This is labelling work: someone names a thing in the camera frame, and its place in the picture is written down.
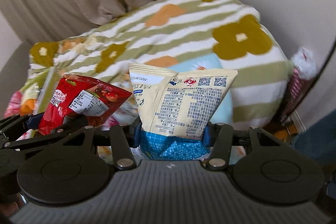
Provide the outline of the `red snack bag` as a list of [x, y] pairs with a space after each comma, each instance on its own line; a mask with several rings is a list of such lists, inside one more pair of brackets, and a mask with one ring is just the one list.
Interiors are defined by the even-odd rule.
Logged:
[[38, 131], [48, 135], [79, 114], [90, 126], [98, 127], [131, 96], [131, 92], [93, 77], [64, 75], [39, 123]]

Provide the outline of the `cream blue snack bag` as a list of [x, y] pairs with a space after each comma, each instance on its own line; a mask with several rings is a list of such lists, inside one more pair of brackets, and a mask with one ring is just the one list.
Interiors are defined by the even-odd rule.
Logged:
[[139, 152], [153, 160], [204, 159], [206, 125], [238, 71], [207, 69], [176, 72], [130, 63], [129, 74], [141, 120]]

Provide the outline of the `blue jeans leg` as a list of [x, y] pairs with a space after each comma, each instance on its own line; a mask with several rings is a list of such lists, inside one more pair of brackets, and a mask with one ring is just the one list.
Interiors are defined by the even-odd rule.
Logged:
[[316, 161], [321, 166], [335, 163], [336, 153], [336, 113], [327, 116], [298, 134], [291, 146]]

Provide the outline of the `yellow-green paper bag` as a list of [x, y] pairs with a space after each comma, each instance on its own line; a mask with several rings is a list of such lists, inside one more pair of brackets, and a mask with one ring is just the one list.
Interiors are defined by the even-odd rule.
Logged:
[[44, 112], [59, 80], [55, 67], [48, 68], [34, 78], [27, 80], [20, 89], [22, 94], [19, 114], [21, 116]]

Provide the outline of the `pink patterned basket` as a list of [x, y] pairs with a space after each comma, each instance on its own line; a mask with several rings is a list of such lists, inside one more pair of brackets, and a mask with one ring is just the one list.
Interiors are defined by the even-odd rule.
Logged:
[[281, 113], [282, 121], [294, 110], [295, 105], [301, 99], [309, 82], [309, 80], [301, 77], [301, 72], [298, 68], [293, 68], [293, 75], [288, 82], [284, 96], [284, 109]]

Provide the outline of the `white plastic bag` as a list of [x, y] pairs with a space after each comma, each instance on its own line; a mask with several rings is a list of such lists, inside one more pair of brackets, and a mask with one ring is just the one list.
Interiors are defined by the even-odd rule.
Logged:
[[300, 47], [291, 57], [291, 61], [300, 79], [311, 80], [317, 75], [317, 66], [312, 51]]

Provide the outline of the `striped floral green blanket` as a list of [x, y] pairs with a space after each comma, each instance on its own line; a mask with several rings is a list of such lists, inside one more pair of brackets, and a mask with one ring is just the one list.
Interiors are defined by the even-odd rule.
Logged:
[[130, 88], [128, 64], [238, 71], [230, 91], [237, 129], [264, 126], [276, 114], [290, 62], [260, 13], [239, 0], [157, 0], [98, 28], [30, 49], [21, 114], [33, 112], [51, 69]]

